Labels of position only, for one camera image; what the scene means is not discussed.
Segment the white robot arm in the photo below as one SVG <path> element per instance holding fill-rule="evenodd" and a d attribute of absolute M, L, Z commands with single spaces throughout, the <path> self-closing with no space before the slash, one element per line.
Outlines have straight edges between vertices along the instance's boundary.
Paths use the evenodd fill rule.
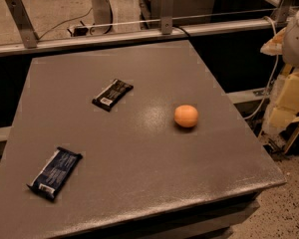
<path fill-rule="evenodd" d="M 299 68 L 299 10 L 287 26 L 265 43 L 260 52 L 269 55 L 281 55 L 286 64 Z"/>

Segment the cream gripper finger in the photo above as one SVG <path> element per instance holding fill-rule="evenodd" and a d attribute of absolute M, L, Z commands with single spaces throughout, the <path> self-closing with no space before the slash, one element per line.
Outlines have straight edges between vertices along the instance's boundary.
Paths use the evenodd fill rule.
<path fill-rule="evenodd" d="M 285 32 L 285 28 L 281 29 L 261 47 L 260 52 L 268 56 L 281 55 Z"/>

